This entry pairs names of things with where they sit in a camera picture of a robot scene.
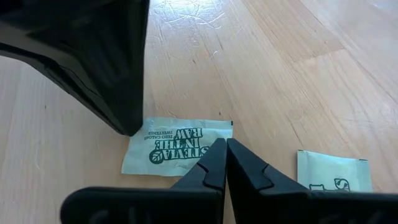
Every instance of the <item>light wood floor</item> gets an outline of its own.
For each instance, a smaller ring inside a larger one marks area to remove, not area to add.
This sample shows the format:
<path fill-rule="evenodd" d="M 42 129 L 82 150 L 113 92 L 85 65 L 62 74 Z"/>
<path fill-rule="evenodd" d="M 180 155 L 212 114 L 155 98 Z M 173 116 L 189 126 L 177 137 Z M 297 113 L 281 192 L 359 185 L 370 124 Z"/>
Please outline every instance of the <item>light wood floor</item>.
<path fill-rule="evenodd" d="M 398 192 L 397 51 L 395 0 L 153 0 L 145 116 L 232 119 L 236 139 L 293 179 L 297 149 L 369 159 L 374 190 Z M 0 58 L 0 223 L 57 223 L 86 186 L 178 179 L 121 175 L 127 144 Z"/>

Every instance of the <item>paper packet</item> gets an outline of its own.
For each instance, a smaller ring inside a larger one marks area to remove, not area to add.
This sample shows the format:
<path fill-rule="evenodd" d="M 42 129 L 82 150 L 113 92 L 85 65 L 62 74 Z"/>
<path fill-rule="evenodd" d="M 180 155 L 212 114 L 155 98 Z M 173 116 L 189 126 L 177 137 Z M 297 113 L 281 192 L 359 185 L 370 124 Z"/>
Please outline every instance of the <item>paper packet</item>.
<path fill-rule="evenodd" d="M 297 182 L 310 190 L 328 192 L 372 192 L 366 159 L 329 156 L 297 151 Z"/>
<path fill-rule="evenodd" d="M 132 137 L 123 174 L 185 175 L 217 138 L 231 138 L 232 121 L 146 118 Z"/>

